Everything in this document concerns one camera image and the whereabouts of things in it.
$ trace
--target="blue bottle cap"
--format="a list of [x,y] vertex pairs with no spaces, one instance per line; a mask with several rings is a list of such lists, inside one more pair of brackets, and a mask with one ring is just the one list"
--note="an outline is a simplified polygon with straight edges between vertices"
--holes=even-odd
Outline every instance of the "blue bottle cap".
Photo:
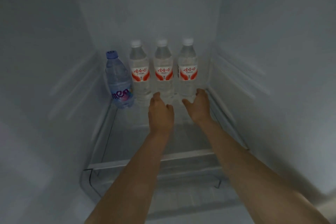
[[118,57],[118,52],[117,51],[106,52],[106,57],[107,59],[116,59]]

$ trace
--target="red and white label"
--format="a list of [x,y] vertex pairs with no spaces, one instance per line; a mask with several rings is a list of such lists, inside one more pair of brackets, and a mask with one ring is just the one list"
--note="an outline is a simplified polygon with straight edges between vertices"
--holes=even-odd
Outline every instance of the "red and white label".
[[180,66],[179,70],[179,77],[182,81],[195,80],[197,77],[197,66]]
[[145,82],[149,79],[148,67],[136,67],[132,68],[133,82]]
[[158,81],[169,81],[173,78],[173,67],[155,67],[155,76]]

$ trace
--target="person's left arm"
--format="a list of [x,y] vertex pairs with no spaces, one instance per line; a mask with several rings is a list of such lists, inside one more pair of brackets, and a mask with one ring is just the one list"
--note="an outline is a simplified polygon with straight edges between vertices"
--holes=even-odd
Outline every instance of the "person's left arm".
[[85,224],[144,223],[151,204],[162,153],[174,126],[174,110],[160,93],[150,101],[150,133],[114,181]]

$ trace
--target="person's left hand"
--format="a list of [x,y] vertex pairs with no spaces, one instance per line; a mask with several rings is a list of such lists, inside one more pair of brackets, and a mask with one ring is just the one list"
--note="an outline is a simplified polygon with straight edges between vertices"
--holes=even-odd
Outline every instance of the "person's left hand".
[[150,100],[148,119],[151,133],[170,134],[174,126],[174,109],[172,105],[165,105],[160,92],[155,93]]

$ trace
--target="white bottle cap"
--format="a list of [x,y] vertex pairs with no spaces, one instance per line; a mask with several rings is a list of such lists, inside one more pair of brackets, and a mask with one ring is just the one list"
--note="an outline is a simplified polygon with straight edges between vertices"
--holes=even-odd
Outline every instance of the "white bottle cap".
[[141,40],[132,40],[132,41],[131,41],[131,46],[132,46],[133,48],[142,46],[142,44],[141,44]]
[[182,43],[185,46],[190,46],[190,45],[193,45],[194,39],[193,38],[184,38]]
[[168,40],[165,38],[158,39],[156,42],[157,46],[164,47],[168,45]]

